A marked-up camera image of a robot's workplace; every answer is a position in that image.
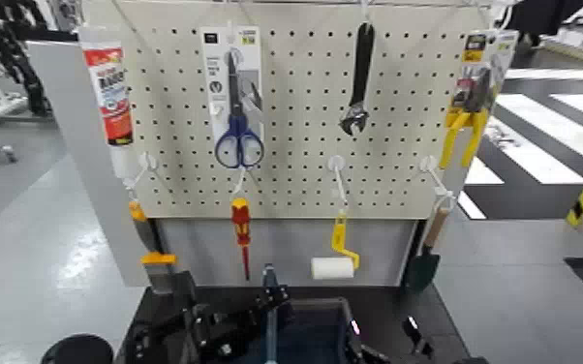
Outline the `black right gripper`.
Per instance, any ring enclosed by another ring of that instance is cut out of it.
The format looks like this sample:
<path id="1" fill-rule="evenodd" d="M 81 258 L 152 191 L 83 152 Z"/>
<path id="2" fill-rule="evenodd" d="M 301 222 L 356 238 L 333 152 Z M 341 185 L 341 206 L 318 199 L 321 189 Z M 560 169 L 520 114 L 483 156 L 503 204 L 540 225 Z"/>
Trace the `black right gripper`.
<path id="1" fill-rule="evenodd" d="M 434 348 L 430 340 L 419 330 L 417 322 L 408 316 L 403 321 L 403 331 L 412 342 L 412 355 L 432 357 Z M 390 359 L 381 352 L 361 345 L 360 330 L 354 318 L 348 322 L 345 338 L 345 356 L 351 364 L 390 364 Z"/>

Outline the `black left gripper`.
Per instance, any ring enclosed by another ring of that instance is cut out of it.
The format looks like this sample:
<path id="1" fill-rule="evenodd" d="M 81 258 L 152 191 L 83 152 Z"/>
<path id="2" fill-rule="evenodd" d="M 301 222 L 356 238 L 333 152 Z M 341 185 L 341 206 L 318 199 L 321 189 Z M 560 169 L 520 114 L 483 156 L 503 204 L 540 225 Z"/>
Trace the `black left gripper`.
<path id="1" fill-rule="evenodd" d="M 197 285 L 190 271 L 173 277 L 173 305 L 183 314 L 187 326 L 184 341 L 185 363 L 228 361 L 243 356 L 263 331 L 264 305 L 252 304 L 232 312 L 216 311 L 198 304 Z M 266 313 L 266 364 L 277 364 L 278 281 L 272 263 L 262 271 L 262 285 L 268 299 Z"/>

